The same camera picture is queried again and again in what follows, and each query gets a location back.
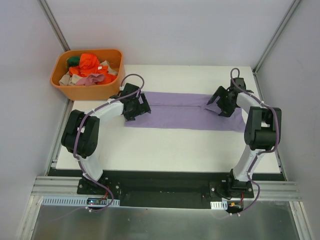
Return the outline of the pink t shirt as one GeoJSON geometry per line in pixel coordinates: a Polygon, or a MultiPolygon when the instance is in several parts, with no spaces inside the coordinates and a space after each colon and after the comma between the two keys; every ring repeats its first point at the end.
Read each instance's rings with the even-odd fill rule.
{"type": "Polygon", "coordinates": [[[76,86],[93,86],[105,80],[104,74],[92,73],[76,82],[76,86]]]}

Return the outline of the purple t shirt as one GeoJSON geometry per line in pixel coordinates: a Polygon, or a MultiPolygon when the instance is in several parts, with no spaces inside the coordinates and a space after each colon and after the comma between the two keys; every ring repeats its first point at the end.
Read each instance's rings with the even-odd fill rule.
{"type": "Polygon", "coordinates": [[[242,110],[236,108],[230,117],[219,114],[217,103],[207,104],[207,94],[151,92],[145,93],[151,113],[126,121],[128,128],[187,129],[244,132],[242,110]]]}

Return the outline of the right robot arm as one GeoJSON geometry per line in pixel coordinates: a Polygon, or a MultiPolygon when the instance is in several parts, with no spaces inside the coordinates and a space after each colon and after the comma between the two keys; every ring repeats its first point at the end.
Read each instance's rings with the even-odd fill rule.
{"type": "Polygon", "coordinates": [[[262,157],[273,153],[281,138],[282,111],[272,108],[246,89],[243,78],[230,80],[230,86],[219,86],[207,102],[216,103],[221,110],[219,116],[229,118],[237,108],[247,113],[244,129],[245,148],[240,160],[230,170],[225,181],[212,188],[220,198],[231,200],[242,196],[253,197],[252,174],[262,157]]]}

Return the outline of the aluminium frame post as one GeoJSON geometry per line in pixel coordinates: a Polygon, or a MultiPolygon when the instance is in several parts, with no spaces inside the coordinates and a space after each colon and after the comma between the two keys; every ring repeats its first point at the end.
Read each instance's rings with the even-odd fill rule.
{"type": "Polygon", "coordinates": [[[276,45],[277,41],[281,37],[282,33],[284,32],[285,28],[289,24],[290,20],[292,19],[293,15],[295,14],[297,8],[302,3],[302,0],[292,0],[287,11],[285,12],[283,18],[281,19],[279,25],[277,26],[275,32],[273,33],[272,37],[270,38],[268,44],[266,45],[262,55],[258,59],[257,63],[255,64],[254,68],[252,69],[253,75],[256,76],[259,72],[260,68],[262,67],[263,63],[265,62],[268,55],[271,53],[272,49],[276,45]]]}
{"type": "Polygon", "coordinates": [[[49,22],[59,44],[61,45],[64,52],[70,51],[71,48],[56,20],[53,11],[51,10],[47,0],[37,0],[40,8],[42,9],[47,21],[49,22]]]}

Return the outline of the beige t shirt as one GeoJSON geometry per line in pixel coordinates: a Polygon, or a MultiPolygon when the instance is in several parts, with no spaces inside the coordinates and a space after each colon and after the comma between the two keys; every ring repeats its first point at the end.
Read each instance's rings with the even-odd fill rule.
{"type": "Polygon", "coordinates": [[[118,72],[110,67],[108,61],[103,61],[101,65],[99,65],[94,72],[90,72],[86,76],[83,76],[82,73],[79,74],[70,74],[69,72],[63,75],[63,77],[59,80],[60,86],[76,86],[76,82],[81,78],[87,77],[90,74],[103,74],[105,75],[105,79],[102,82],[99,82],[96,85],[106,85],[110,84],[116,80],[118,76],[118,72]]]}

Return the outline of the green t shirt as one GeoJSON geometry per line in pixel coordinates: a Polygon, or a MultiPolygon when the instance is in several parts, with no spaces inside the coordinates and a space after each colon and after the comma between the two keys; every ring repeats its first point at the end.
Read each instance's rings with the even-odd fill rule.
{"type": "Polygon", "coordinates": [[[72,56],[66,60],[66,65],[68,68],[77,67],[80,63],[80,56],[72,56]]]}

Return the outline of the right aluminium frame post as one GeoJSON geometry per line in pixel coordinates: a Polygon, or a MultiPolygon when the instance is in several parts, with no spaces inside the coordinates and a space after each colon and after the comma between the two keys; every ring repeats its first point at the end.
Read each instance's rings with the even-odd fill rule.
{"type": "Polygon", "coordinates": [[[292,0],[287,11],[285,12],[283,18],[281,19],[279,25],[277,26],[275,32],[273,33],[272,37],[270,38],[268,44],[266,45],[262,55],[258,59],[257,63],[255,64],[254,68],[252,69],[253,75],[256,76],[259,72],[260,68],[262,67],[263,63],[265,62],[268,55],[271,53],[272,49],[276,45],[277,41],[281,37],[282,33],[284,32],[285,28],[289,24],[290,20],[292,19],[293,15],[295,14],[297,8],[302,3],[302,0],[292,0]]]}

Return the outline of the left aluminium frame post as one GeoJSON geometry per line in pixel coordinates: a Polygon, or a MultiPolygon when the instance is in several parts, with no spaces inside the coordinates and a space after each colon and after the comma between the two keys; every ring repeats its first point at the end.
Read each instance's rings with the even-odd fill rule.
{"type": "Polygon", "coordinates": [[[61,45],[64,52],[70,51],[71,48],[56,20],[53,11],[51,10],[47,0],[37,0],[40,8],[42,9],[47,21],[49,22],[59,44],[61,45]]]}

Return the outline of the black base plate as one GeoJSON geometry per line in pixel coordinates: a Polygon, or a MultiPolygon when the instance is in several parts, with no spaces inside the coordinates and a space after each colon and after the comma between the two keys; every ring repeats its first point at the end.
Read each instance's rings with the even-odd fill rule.
{"type": "Polygon", "coordinates": [[[122,207],[209,209],[212,202],[226,198],[253,199],[249,181],[232,179],[226,172],[161,172],[105,170],[92,182],[82,177],[79,195],[104,195],[120,201],[122,207]]]}

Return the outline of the orange t shirt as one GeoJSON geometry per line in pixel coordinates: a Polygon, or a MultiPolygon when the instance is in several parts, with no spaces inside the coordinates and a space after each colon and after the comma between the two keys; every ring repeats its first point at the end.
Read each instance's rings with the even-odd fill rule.
{"type": "Polygon", "coordinates": [[[72,74],[82,74],[86,76],[89,73],[95,72],[99,65],[102,62],[98,59],[98,57],[93,53],[83,53],[80,56],[80,62],[78,66],[68,67],[68,73],[72,74]]]}

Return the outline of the orange plastic bin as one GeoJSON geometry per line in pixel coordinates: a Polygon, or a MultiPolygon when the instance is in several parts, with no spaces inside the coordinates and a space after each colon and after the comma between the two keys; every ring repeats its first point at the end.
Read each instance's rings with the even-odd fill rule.
{"type": "Polygon", "coordinates": [[[106,100],[115,95],[120,90],[120,84],[125,77],[124,55],[119,49],[76,49],[64,52],[58,58],[50,82],[53,87],[60,90],[68,99],[72,101],[93,101],[106,100]],[[84,53],[91,53],[99,60],[108,61],[113,70],[118,71],[117,78],[109,84],[97,84],[91,86],[62,86],[59,81],[67,73],[67,59],[80,56],[84,53]]]}

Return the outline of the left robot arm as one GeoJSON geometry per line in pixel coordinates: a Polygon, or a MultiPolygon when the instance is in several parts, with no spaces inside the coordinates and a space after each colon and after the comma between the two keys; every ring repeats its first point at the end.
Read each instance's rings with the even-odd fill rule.
{"type": "Polygon", "coordinates": [[[61,145],[73,155],[85,178],[88,188],[99,195],[105,191],[106,183],[101,179],[103,169],[99,161],[98,145],[100,128],[115,117],[122,116],[126,122],[150,114],[151,108],[141,88],[126,83],[116,95],[89,111],[72,110],[64,128],[61,145]]]}

